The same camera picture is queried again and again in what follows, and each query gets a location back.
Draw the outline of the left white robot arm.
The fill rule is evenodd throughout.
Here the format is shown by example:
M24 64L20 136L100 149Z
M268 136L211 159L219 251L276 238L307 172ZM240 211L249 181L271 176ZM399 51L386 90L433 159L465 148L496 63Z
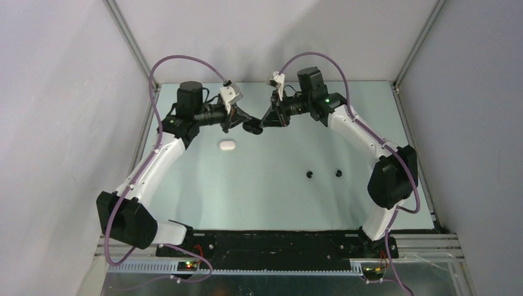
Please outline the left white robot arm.
M220 125L227 133L250 119L237 106L242 94L236 83L225 82L218 94L206 101L209 94L202 83L181 83L176 102L159 124L149 155L116 190L99 194L96 205L105 237L137 249L171 244L181 257L193 253L195 240L187 235L188 226L172 220L157 221L147 208L168 169L187 150L200 127Z

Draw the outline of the black earbud charging case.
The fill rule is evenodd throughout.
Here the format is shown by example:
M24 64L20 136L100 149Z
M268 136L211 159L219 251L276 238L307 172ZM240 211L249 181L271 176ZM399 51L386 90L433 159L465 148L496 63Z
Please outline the black earbud charging case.
M261 135L263 132L262 121L255 117L251 117L249 120L243 122L242 128L246 132L254 135Z

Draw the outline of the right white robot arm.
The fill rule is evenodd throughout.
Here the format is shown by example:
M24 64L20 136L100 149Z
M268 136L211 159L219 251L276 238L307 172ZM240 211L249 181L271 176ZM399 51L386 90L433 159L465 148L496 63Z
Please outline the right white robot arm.
M382 252L382 238L390 230L395 213L411 195L418 197L418 158L410 145L400 147L380 137L348 103L348 97L329 92L317 67L298 72L300 89L293 95L285 91L284 74L274 72L267 80L272 86L270 108L260 127L287 127L294 115L307 113L314 121L339 133L367 160L372 173L367 185L373 201L361 229L366 235L359 240L362 255L374 258Z

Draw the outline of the white earbud charging case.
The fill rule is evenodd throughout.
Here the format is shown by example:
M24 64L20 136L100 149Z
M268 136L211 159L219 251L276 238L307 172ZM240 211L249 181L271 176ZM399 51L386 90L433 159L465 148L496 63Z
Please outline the white earbud charging case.
M221 141L219 143L219 148L223 151L234 150L236 148L236 142L232 140Z

